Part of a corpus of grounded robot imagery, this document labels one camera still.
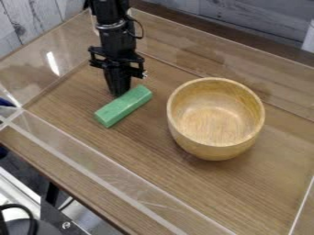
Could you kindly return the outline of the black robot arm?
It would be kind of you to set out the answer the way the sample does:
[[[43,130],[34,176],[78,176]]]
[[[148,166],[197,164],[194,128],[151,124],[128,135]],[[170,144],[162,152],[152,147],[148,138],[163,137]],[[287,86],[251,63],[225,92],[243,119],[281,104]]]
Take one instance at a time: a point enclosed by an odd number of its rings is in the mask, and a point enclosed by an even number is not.
[[[128,0],[88,0],[91,15],[96,18],[100,45],[91,46],[90,65],[103,70],[111,94],[118,97],[131,87],[131,78],[144,77],[144,58],[136,53],[135,31],[142,23],[127,13]]]

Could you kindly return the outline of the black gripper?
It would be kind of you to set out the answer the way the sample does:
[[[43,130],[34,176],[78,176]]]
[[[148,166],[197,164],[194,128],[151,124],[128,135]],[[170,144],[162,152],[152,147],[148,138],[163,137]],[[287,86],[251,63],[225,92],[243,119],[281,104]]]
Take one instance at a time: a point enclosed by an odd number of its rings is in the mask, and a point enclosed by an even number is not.
[[[112,95],[123,95],[131,84],[131,77],[144,78],[144,58],[136,52],[136,35],[132,25],[96,25],[100,45],[91,46],[90,64],[103,70]]]

